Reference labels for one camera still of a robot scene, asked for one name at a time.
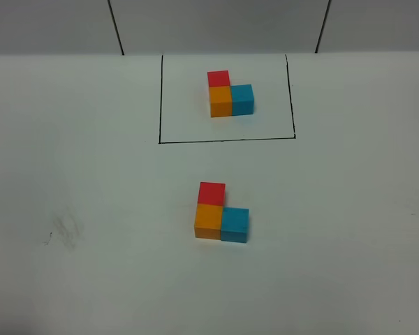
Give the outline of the orange template block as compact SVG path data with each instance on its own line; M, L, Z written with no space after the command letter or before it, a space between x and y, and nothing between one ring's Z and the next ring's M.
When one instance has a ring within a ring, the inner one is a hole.
M230 86L210 87L209 103L211 117L229 117L233 113Z

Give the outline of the blue template block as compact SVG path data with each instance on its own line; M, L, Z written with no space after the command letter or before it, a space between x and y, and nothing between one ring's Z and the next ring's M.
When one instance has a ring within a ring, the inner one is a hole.
M230 87L232 97L232 115L249 115L254 112L253 88L250 84L232 85Z

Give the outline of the red template block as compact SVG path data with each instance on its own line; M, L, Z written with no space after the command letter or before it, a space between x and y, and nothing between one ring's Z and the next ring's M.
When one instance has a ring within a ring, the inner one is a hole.
M208 71L207 80L209 87L229 87L230 76L227 70Z

